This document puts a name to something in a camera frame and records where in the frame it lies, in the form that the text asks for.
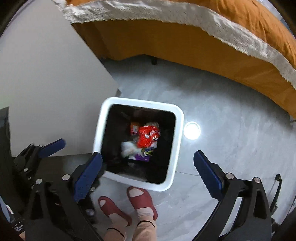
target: red slipper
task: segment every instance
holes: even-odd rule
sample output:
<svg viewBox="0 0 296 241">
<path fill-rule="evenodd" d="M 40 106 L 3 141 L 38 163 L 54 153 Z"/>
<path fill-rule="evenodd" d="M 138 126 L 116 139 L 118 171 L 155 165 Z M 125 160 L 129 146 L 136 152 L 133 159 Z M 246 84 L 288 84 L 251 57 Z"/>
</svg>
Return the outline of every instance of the red slipper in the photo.
<svg viewBox="0 0 296 241">
<path fill-rule="evenodd" d="M 101 200 L 105 200 L 106 201 L 106 203 L 102 207 L 100 205 L 100 201 Z M 102 212 L 107 217 L 109 217 L 109 215 L 112 214 L 112 213 L 116 213 L 119 216 L 123 217 L 128 222 L 127 226 L 130 226 L 131 225 L 131 223 L 132 223 L 131 217 L 129 215 L 127 215 L 126 213 L 124 213 L 123 211 L 121 211 L 110 198 L 105 197 L 105 196 L 101 196 L 98 199 L 98 203 L 99 203 L 99 206 L 100 206 Z"/>
<path fill-rule="evenodd" d="M 152 197 L 150 196 L 149 192 L 145 189 L 142 189 L 142 188 L 136 188 L 136 189 L 141 190 L 143 192 L 143 194 L 140 196 L 136 196 L 136 197 L 130 197 L 129 191 L 133 188 L 136 188 L 136 187 L 128 187 L 128 189 L 126 190 L 126 193 L 128 195 L 128 198 L 129 198 L 133 208 L 134 209 L 139 209 L 139 208 L 144 208 L 144 207 L 151 208 L 154 213 L 153 219 L 156 220 L 158 217 L 158 214 L 157 214 L 157 211 L 153 205 Z"/>
</svg>

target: white sock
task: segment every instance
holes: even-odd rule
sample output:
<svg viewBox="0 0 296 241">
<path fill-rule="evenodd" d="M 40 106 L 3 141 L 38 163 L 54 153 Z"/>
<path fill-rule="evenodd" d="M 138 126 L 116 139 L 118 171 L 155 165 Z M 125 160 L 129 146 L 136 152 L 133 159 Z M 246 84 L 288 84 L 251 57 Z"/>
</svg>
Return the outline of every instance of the white sock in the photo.
<svg viewBox="0 0 296 241">
<path fill-rule="evenodd" d="M 131 190 L 129 190 L 129 196 L 130 197 L 137 197 L 137 196 L 140 196 L 143 194 L 143 191 L 141 191 L 140 189 L 137 189 L 137 188 L 133 188 Z M 154 212 L 152 210 L 152 208 L 150 207 L 143 207 L 143 208 L 139 208 L 139 209 L 136 209 L 137 213 L 138 213 L 138 217 L 140 216 L 151 216 L 153 217 L 154 216 Z"/>
<path fill-rule="evenodd" d="M 100 206 L 102 207 L 105 203 L 106 203 L 106 200 L 101 200 Z M 128 222 L 117 213 L 111 213 L 108 217 L 111 219 L 112 223 L 116 223 L 124 227 L 128 225 Z"/>
</svg>

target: person's leg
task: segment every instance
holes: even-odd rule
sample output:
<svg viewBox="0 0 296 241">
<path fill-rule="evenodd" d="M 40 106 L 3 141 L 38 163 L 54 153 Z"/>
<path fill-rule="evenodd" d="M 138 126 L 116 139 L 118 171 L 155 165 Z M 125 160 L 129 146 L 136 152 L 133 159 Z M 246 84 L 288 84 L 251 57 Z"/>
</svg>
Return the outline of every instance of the person's leg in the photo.
<svg viewBox="0 0 296 241">
<path fill-rule="evenodd" d="M 102 212 L 111 219 L 112 225 L 107 229 L 104 241 L 124 241 L 126 238 L 125 227 L 131 225 L 131 217 L 122 212 L 108 197 L 98 199 Z"/>
<path fill-rule="evenodd" d="M 133 241 L 156 241 L 157 211 L 148 191 L 141 188 L 129 187 L 128 198 L 138 213 L 138 225 L 133 235 Z"/>
</svg>

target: white lace trim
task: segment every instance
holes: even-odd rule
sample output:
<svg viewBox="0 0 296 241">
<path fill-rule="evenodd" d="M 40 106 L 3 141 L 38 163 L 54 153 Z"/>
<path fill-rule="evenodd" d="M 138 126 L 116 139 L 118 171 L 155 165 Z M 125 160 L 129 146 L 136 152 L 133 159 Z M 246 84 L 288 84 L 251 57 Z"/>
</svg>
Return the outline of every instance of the white lace trim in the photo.
<svg viewBox="0 0 296 241">
<path fill-rule="evenodd" d="M 200 27 L 237 51 L 273 64 L 296 89 L 296 70 L 279 51 L 209 8 L 168 0 L 96 0 L 78 6 L 53 1 L 71 23 L 146 19 Z"/>
</svg>

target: beige pants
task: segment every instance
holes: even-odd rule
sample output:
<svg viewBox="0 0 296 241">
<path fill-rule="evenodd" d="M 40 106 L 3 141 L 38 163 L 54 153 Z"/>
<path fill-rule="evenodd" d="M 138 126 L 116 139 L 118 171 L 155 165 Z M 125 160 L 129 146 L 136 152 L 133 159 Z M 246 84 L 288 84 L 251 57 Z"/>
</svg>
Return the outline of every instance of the beige pants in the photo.
<svg viewBox="0 0 296 241">
<path fill-rule="evenodd" d="M 125 227 L 112 225 L 105 234 L 104 241 L 124 241 Z M 156 241 L 156 224 L 152 217 L 141 216 L 133 235 L 133 241 Z"/>
</svg>

